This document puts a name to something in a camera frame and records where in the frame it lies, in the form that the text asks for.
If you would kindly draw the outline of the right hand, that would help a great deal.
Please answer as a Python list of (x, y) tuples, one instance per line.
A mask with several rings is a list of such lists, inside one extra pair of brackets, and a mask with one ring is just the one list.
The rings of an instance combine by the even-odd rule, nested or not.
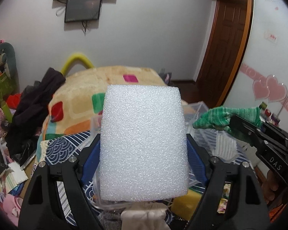
[(271, 201), (277, 206), (281, 204), (281, 199), (277, 199), (276, 192), (278, 191), (278, 183), (275, 176), (271, 170), (268, 171), (266, 181), (261, 185), (264, 200), (267, 204)]

